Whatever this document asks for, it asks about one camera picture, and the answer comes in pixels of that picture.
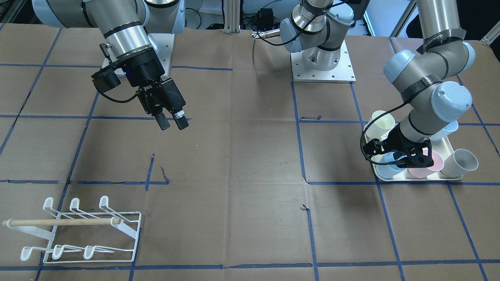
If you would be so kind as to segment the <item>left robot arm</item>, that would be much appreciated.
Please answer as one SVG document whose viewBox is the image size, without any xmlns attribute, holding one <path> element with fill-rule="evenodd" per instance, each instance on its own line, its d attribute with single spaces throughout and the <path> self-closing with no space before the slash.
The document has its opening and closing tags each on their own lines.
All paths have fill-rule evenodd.
<svg viewBox="0 0 500 281">
<path fill-rule="evenodd" d="M 390 164 L 400 168 L 431 167 L 430 138 L 457 121 L 471 106 L 466 87 L 448 78 L 468 69 L 475 60 L 473 47 L 464 42 L 454 0 L 418 0 L 424 42 L 418 55 L 402 50 L 384 66 L 384 74 L 401 94 L 410 113 L 389 131 L 386 139 L 360 140 L 364 158 L 394 152 Z M 341 44 L 354 19 L 346 0 L 302 0 L 290 17 L 280 22 L 282 45 L 290 53 L 313 54 L 309 64 L 321 71 L 335 67 Z"/>
</svg>

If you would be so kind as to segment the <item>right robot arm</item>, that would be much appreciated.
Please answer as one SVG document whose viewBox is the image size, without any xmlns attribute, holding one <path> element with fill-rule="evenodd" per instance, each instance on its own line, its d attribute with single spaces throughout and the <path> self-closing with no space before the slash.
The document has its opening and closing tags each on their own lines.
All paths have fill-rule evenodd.
<svg viewBox="0 0 500 281">
<path fill-rule="evenodd" d="M 108 61 L 92 75 L 97 92 L 114 103 L 137 98 L 146 114 L 161 130 L 170 123 L 189 126 L 183 107 L 186 102 L 173 79 L 162 79 L 166 69 L 161 48 L 152 34 L 176 34 L 184 30 L 182 0 L 33 0 L 32 7 L 42 23 L 51 27 L 96 27 L 105 43 L 100 49 Z"/>
</svg>

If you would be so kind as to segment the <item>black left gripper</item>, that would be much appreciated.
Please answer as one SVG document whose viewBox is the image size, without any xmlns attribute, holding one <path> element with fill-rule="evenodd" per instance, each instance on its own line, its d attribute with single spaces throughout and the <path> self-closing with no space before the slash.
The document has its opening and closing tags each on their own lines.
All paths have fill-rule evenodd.
<svg viewBox="0 0 500 281">
<path fill-rule="evenodd" d="M 374 155 L 384 155 L 389 152 L 395 152 L 395 161 L 375 162 L 371 160 Z M 434 165 L 430 140 L 413 142 L 402 134 L 400 125 L 396 125 L 386 139 L 372 139 L 367 142 L 365 160 L 378 165 L 396 164 L 400 168 L 424 168 Z"/>
</svg>

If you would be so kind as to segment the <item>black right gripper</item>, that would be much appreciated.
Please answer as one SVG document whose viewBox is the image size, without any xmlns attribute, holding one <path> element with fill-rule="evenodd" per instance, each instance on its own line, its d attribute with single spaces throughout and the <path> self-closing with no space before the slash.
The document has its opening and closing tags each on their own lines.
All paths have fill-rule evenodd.
<svg viewBox="0 0 500 281">
<path fill-rule="evenodd" d="M 179 130 L 189 126 L 183 106 L 186 102 L 173 79 L 162 80 L 164 68 L 154 49 L 144 49 L 125 60 L 125 75 L 132 87 L 138 87 L 136 94 L 147 114 L 154 116 L 161 130 L 167 130 L 170 123 L 163 111 L 172 116 Z"/>
</svg>

